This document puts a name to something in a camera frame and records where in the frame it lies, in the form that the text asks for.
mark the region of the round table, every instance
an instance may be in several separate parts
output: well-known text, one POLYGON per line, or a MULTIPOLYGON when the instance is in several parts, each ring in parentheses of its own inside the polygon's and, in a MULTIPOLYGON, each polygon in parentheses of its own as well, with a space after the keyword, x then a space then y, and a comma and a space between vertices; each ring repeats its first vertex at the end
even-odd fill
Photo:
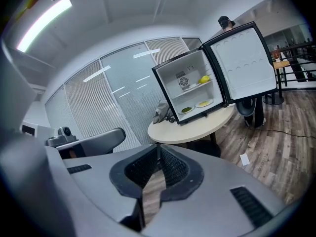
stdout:
POLYGON ((193 141, 210 135, 211 150, 216 151, 216 154, 220 155, 215 131, 227 123, 232 117, 234 109, 235 105, 232 104, 208 113, 207 117, 201 117, 183 125, 178 125, 177 122, 170 123, 166 120, 157 124, 151 123, 148 127, 148 135, 154 141, 163 144, 188 143, 189 148, 192 150, 197 150, 194 143, 192 143, 193 141))

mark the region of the lemon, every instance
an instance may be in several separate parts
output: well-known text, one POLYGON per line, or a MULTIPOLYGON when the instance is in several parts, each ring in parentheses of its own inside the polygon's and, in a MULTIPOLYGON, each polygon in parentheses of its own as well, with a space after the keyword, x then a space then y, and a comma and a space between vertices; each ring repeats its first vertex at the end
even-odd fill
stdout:
POLYGON ((198 82, 199 83, 206 83, 210 80, 209 76, 203 76, 198 82))

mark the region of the person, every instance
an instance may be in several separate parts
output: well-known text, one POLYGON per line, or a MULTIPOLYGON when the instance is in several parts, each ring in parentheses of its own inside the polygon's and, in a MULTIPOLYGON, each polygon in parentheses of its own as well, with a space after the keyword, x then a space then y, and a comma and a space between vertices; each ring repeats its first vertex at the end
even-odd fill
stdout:
MULTIPOLYGON (((230 31, 233 29, 233 26, 235 25, 234 21, 231 21, 229 17, 227 16, 221 16, 218 19, 218 23, 220 24, 222 31, 225 33, 227 31, 230 31)), ((251 108, 252 106, 252 99, 249 100, 244 100, 243 105, 246 108, 251 108)), ((257 103, 256 103, 256 108, 254 112, 255 116, 255 123, 254 126, 255 128, 262 126, 265 124, 266 119, 264 118, 264 113, 263 113, 263 106, 262 106, 262 97, 257 97, 257 103)), ((253 121, 253 115, 244 117, 245 124, 250 127, 253 121)))

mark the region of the white wall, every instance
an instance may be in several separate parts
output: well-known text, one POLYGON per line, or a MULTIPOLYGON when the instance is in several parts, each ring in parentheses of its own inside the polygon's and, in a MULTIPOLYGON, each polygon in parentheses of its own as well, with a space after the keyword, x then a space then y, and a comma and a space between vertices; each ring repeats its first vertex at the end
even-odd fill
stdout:
POLYGON ((23 121, 50 127, 44 104, 40 101, 32 102, 28 112, 24 116, 23 121))
POLYGON ((261 34, 267 35, 282 31, 289 27, 306 24, 305 18, 296 10, 279 10, 255 20, 261 34))
POLYGON ((153 24, 153 16, 138 16, 117 20, 109 25, 99 26, 77 39, 52 63, 58 68, 42 96, 42 103, 62 83, 87 63, 98 57, 143 40, 163 37, 198 37, 197 29, 181 16, 161 16, 153 24))
POLYGON ((200 0, 197 5, 200 9, 191 11, 191 18, 197 23, 197 30, 202 42, 209 40, 219 30, 217 20, 220 16, 228 16, 234 20, 243 13, 265 0, 220 0, 216 3, 210 0, 200 0))

